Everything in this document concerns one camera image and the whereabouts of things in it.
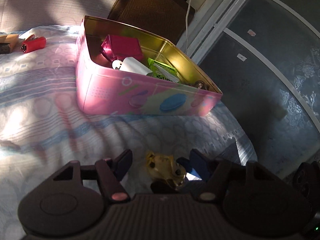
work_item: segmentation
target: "open tin box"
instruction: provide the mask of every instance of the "open tin box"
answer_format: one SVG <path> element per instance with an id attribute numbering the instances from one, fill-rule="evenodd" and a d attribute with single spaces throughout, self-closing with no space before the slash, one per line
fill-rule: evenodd
<path id="1" fill-rule="evenodd" d="M 139 39 L 144 60 L 174 66 L 186 83 L 203 81 L 208 90 L 114 70 L 100 52 L 108 34 Z M 170 41 L 139 28 L 85 16 L 77 38 L 76 86 L 86 114 L 206 115 L 222 97 L 219 88 Z"/>

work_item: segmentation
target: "green package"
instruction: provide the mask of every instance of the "green package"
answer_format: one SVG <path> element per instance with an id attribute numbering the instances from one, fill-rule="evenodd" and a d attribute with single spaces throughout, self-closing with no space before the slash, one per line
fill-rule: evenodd
<path id="1" fill-rule="evenodd" d="M 151 58 L 148 58 L 148 64 L 149 68 L 153 72 L 153 77 L 180 83 L 180 79 L 177 74 L 178 71 L 175 67 L 171 67 Z"/>

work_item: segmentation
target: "white container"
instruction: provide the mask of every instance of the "white container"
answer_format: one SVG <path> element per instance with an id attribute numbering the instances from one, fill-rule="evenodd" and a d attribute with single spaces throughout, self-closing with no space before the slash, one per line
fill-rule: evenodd
<path id="1" fill-rule="evenodd" d="M 152 71 L 136 60 L 134 57 L 126 57 L 123 61 L 115 60 L 112 62 L 113 69 L 141 74 L 144 76 L 152 75 Z"/>

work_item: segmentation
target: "red object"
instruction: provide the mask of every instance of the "red object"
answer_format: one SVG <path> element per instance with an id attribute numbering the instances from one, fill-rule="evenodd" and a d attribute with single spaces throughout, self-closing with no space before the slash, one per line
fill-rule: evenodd
<path id="1" fill-rule="evenodd" d="M 126 57 L 134 57 L 143 60 L 143 54 L 137 38 L 117 35 L 108 35 L 101 44 L 101 52 L 108 60 L 121 60 Z"/>
<path id="2" fill-rule="evenodd" d="M 43 49 L 46 42 L 47 40 L 45 39 L 45 37 L 35 38 L 35 35 L 32 34 L 22 43 L 21 50 L 23 51 L 23 53 L 28 53 L 37 49 Z"/>

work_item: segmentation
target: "bed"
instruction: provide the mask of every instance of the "bed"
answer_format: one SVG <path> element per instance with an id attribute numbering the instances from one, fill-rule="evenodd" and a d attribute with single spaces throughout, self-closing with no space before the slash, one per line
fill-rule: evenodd
<path id="1" fill-rule="evenodd" d="M 197 148 L 210 158 L 236 144 L 245 165 L 253 146 L 220 102 L 205 117 L 86 115 L 76 103 L 75 50 L 79 26 L 41 26 L 20 32 L 44 36 L 44 49 L 23 54 L 18 46 L 0 55 L 0 239 L 20 239 L 19 201 L 58 168 L 77 159 L 94 164 L 133 151 L 123 180 L 128 193 L 150 191 L 147 150 L 175 158 Z"/>

